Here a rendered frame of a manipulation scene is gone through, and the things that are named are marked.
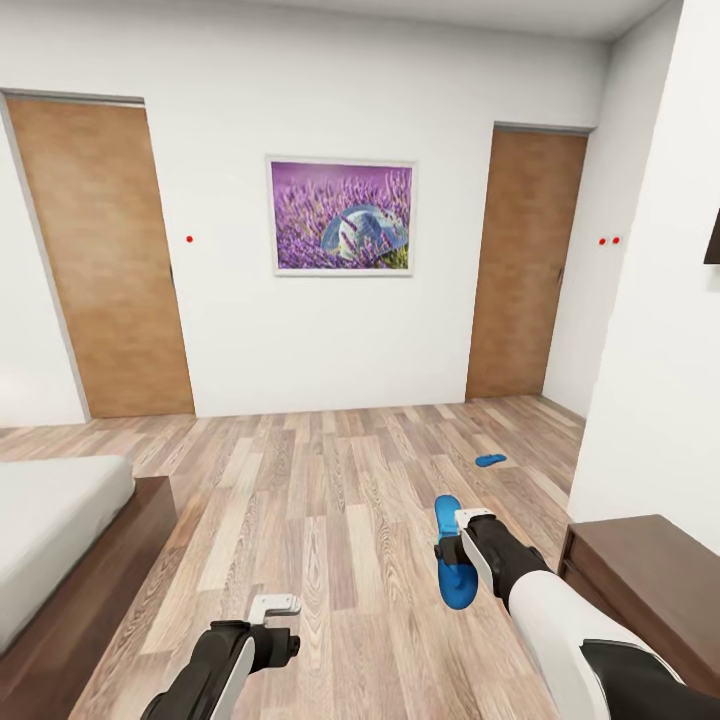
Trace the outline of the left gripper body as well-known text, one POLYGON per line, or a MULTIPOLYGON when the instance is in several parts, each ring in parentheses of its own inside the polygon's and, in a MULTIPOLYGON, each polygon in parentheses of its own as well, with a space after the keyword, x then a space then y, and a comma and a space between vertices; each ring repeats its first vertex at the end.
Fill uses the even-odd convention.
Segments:
POLYGON ((251 673, 269 667, 285 667, 288 663, 290 627, 251 626, 251 629, 258 633, 261 641, 260 658, 251 673))

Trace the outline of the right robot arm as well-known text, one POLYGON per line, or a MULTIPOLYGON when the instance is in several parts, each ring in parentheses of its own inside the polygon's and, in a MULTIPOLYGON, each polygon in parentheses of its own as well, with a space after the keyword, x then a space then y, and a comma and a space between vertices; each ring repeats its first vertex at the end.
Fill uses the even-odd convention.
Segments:
POLYGON ((488 508, 456 510, 436 560, 475 566, 512 617, 562 720, 720 720, 720 699, 685 685, 633 632, 585 600, 488 508))

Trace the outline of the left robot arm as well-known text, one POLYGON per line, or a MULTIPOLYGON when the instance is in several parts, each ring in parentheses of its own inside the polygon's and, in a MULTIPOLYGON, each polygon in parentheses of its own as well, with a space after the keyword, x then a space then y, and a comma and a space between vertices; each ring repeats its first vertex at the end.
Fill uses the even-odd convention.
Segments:
POLYGON ((196 642, 189 663, 166 693, 157 695, 140 720, 229 720, 247 677, 285 667, 301 639, 290 627, 270 628, 267 617, 295 617, 301 600, 291 593, 257 595, 242 620, 212 621, 196 642))

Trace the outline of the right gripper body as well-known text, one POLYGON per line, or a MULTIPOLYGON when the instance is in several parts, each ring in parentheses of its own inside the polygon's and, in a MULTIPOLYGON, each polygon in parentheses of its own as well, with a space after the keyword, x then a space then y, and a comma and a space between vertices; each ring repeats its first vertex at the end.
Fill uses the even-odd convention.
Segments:
POLYGON ((441 537, 441 551, 445 565, 470 565, 473 562, 465 555, 463 545, 461 543, 462 535, 441 537))

